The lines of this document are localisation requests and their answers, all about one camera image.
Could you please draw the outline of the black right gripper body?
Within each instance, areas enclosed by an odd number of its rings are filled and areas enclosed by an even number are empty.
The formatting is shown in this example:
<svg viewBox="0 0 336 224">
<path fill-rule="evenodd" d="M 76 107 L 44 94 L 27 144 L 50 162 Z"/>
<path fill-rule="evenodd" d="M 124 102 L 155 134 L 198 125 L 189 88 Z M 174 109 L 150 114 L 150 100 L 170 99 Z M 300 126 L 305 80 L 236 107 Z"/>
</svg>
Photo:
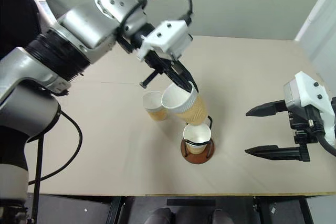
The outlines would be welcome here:
<svg viewBox="0 0 336 224">
<path fill-rule="evenodd" d="M 299 161 L 310 162 L 307 145 L 318 143 L 322 134 L 322 118 L 320 112 L 309 105 L 304 109 L 303 115 L 288 111 L 290 127 L 293 130 L 294 142 L 299 145 Z"/>
</svg>

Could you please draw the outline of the brown ribbed paper cup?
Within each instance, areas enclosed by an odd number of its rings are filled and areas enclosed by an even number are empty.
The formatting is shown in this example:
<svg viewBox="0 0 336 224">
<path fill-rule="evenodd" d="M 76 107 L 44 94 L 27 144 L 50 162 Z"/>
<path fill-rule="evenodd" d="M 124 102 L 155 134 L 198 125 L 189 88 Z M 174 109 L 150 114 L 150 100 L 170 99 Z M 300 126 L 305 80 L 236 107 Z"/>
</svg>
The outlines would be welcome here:
<svg viewBox="0 0 336 224">
<path fill-rule="evenodd" d="M 200 125 L 208 116 L 207 108 L 199 92 L 189 81 L 192 89 L 187 92 L 176 84 L 170 84 L 163 92 L 161 103 L 165 109 L 175 114 L 187 124 Z"/>
<path fill-rule="evenodd" d="M 211 140 L 210 127 L 202 123 L 200 125 L 188 124 L 183 131 L 183 139 L 185 140 L 188 151 L 198 155 L 206 149 Z"/>
<path fill-rule="evenodd" d="M 164 121 L 168 116 L 161 99 L 162 94 L 159 91 L 148 91 L 142 97 L 143 107 L 154 121 Z"/>
</svg>

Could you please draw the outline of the thin black upright pole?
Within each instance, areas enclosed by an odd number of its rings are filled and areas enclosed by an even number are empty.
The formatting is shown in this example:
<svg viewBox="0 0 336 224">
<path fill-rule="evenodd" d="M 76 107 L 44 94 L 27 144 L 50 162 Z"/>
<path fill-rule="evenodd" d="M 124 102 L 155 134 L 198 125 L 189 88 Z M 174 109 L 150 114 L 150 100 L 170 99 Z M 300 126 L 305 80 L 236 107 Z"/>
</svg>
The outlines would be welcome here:
<svg viewBox="0 0 336 224">
<path fill-rule="evenodd" d="M 31 213 L 32 222 L 34 224 L 37 224 L 37 219 L 38 219 L 41 169 L 42 169 L 42 162 L 43 162 L 43 145 L 44 145 L 44 134 L 42 134 L 38 138 L 38 146 L 37 146 L 37 161 L 36 161 L 34 194 L 33 194 L 32 213 Z"/>
</svg>

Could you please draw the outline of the black metal table frame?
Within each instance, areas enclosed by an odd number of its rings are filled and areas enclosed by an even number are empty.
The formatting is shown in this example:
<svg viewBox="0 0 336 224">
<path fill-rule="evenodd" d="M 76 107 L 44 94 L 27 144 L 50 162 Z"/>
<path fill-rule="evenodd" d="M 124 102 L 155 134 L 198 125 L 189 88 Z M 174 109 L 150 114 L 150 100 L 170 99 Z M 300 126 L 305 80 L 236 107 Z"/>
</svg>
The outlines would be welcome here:
<svg viewBox="0 0 336 224">
<path fill-rule="evenodd" d="M 37 224 L 318 224 L 305 196 L 40 195 Z"/>
</svg>

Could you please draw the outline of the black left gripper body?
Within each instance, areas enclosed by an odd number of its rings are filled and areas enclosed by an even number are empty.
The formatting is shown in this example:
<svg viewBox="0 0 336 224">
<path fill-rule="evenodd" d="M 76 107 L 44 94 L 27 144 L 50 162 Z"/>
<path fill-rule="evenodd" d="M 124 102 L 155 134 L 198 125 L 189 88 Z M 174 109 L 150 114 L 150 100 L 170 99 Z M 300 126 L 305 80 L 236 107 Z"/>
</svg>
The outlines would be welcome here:
<svg viewBox="0 0 336 224">
<path fill-rule="evenodd" d="M 177 60 L 161 58 L 155 51 L 149 51 L 145 55 L 144 61 L 150 68 L 158 70 L 160 74 L 165 74 L 168 77 L 184 74 L 181 64 Z"/>
</svg>

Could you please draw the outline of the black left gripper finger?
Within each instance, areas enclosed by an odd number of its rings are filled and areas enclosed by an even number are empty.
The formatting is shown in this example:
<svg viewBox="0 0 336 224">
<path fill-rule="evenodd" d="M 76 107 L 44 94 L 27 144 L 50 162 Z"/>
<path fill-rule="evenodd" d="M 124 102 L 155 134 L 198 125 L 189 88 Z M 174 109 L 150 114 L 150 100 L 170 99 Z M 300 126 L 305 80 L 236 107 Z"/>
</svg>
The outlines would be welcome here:
<svg viewBox="0 0 336 224">
<path fill-rule="evenodd" d="M 142 88 L 146 88 L 148 84 L 158 75 L 160 72 L 158 70 L 154 70 L 144 81 L 140 82 L 139 85 Z"/>
<path fill-rule="evenodd" d="M 191 93 L 192 87 L 198 91 L 194 78 L 181 62 L 170 62 L 167 76 L 174 84 L 188 93 Z"/>
</svg>

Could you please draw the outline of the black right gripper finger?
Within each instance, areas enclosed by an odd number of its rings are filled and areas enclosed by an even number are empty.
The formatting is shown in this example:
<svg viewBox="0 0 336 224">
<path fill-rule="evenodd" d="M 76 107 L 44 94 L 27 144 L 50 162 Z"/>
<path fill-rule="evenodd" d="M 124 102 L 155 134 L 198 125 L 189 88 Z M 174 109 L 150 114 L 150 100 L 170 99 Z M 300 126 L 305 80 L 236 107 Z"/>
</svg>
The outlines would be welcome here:
<svg viewBox="0 0 336 224">
<path fill-rule="evenodd" d="M 250 109 L 245 115 L 246 116 L 256 116 L 256 117 L 266 117 L 275 115 L 279 112 L 288 111 L 285 100 L 273 101 L 258 105 Z"/>
<path fill-rule="evenodd" d="M 263 145 L 246 149 L 245 152 L 252 156 L 272 160 L 300 160 L 300 152 L 298 147 L 279 148 L 277 145 Z"/>
</svg>

